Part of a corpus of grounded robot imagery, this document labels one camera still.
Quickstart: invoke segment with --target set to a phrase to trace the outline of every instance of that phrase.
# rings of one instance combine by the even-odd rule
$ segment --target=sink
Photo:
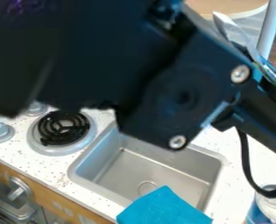
[[[124,207],[160,186],[199,210],[205,210],[225,158],[189,145],[173,152],[122,135],[112,123],[71,164],[76,184]]]

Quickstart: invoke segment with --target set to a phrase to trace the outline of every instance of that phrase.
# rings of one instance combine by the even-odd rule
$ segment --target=sink drain
[[[158,189],[158,186],[154,182],[144,181],[138,185],[138,196],[146,195],[156,189]]]

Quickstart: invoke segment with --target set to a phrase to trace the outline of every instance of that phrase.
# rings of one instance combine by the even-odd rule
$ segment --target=blue sponge
[[[212,220],[178,197],[168,186],[150,192],[117,216],[119,224],[209,224]]]

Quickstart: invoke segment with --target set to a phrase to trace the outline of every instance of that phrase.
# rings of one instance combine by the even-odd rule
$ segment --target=speckled white countertop
[[[85,110],[96,121],[97,135],[113,122],[110,112]],[[91,192],[67,177],[67,168],[82,151],[63,157],[48,157],[33,151],[26,143],[26,133],[36,117],[24,115],[14,120],[0,119],[16,129],[16,135],[6,143],[0,143],[0,162],[35,179],[57,193],[68,197],[87,209],[114,221],[123,207]],[[221,133],[205,129],[193,144],[224,155],[229,163],[220,175],[220,184],[215,190],[212,203],[206,214],[220,224],[241,224],[251,205],[254,191],[247,183],[241,166],[240,146],[234,129]],[[259,184],[276,184],[276,155],[266,147],[250,139],[252,174]]]

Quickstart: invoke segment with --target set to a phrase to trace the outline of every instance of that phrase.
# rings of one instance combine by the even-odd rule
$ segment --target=stovetop burner
[[[96,136],[96,123],[86,112],[54,111],[39,117],[27,131],[27,143],[46,156],[66,156],[85,149]]]
[[[38,130],[43,145],[71,144],[87,133],[89,122],[81,113],[50,112],[38,122]]]

